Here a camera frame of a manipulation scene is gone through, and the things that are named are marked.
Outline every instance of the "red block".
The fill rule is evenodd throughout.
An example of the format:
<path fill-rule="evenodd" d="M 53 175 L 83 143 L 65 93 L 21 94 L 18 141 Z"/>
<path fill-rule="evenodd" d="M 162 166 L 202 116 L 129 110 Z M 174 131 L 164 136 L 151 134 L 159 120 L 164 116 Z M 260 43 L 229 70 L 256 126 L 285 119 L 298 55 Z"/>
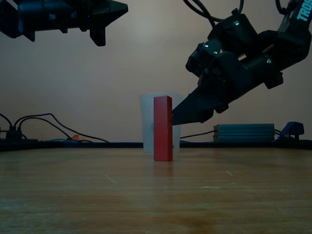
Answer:
<path fill-rule="evenodd" d="M 173 160 L 172 98 L 154 98 L 154 160 Z"/>

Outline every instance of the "blue clamp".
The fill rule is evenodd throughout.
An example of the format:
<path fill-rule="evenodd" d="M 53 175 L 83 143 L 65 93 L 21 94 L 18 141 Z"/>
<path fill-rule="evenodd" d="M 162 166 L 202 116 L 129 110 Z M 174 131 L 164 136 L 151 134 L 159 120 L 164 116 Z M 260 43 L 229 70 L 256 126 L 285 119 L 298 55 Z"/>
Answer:
<path fill-rule="evenodd" d="M 294 138 L 299 140 L 299 135 L 304 134 L 304 127 L 302 123 L 289 122 L 286 127 L 281 131 L 279 138 Z"/>

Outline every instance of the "wall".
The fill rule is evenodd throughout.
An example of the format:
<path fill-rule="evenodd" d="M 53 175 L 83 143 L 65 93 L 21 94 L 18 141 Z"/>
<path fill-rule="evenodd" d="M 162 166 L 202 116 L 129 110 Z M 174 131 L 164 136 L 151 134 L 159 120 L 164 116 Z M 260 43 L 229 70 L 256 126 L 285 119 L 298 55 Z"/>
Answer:
<path fill-rule="evenodd" d="M 182 0 L 120 0 L 129 13 L 107 28 L 107 46 L 96 47 L 88 33 L 38 32 L 36 42 L 0 35 L 1 113 L 12 120 L 52 112 L 61 122 L 110 141 L 142 141 L 138 97 L 153 92 L 187 95 L 197 78 L 185 69 L 209 22 Z M 239 0 L 202 0 L 211 14 L 227 17 Z M 274 0 L 246 0 L 243 12 L 257 32 L 276 30 L 282 16 Z M 209 131 L 216 124 L 303 122 L 312 139 L 310 73 L 312 56 L 284 71 L 284 84 L 264 85 L 233 102 L 204 124 L 188 124 L 182 134 Z M 0 119 L 2 129 L 6 123 Z M 45 122 L 25 123 L 28 137 L 63 137 Z M 211 140 L 210 136 L 194 141 Z"/>

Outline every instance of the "table surface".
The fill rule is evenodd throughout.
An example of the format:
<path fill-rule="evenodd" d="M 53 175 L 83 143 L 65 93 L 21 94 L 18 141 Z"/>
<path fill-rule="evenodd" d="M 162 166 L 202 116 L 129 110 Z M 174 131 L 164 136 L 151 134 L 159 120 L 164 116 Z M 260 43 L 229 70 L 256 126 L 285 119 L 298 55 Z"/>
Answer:
<path fill-rule="evenodd" d="M 0 153 L 0 233 L 312 233 L 312 151 Z"/>

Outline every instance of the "translucent cup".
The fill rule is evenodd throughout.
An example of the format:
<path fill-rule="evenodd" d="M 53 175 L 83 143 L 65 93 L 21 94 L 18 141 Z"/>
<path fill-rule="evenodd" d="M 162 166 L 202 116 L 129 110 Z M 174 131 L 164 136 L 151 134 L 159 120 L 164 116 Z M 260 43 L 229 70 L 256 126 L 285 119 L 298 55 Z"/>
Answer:
<path fill-rule="evenodd" d="M 154 152 L 154 97 L 170 96 L 172 98 L 172 109 L 178 106 L 184 97 L 180 94 L 172 93 L 155 93 L 140 96 L 141 113 L 142 113 L 142 129 L 143 129 L 143 146 L 144 152 Z M 173 126 L 173 146 L 174 153 L 180 151 L 180 125 Z"/>

